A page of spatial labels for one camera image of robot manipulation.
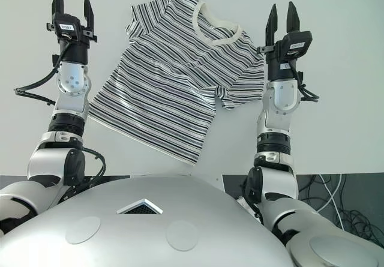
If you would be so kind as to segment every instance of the black and white stripes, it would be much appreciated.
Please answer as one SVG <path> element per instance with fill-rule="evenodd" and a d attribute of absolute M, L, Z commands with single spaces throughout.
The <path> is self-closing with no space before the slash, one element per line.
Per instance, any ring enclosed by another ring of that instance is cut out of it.
<path fill-rule="evenodd" d="M 132 7 L 122 54 L 89 114 L 98 122 L 195 165 L 215 116 L 261 99 L 264 61 L 240 26 L 197 0 Z"/>

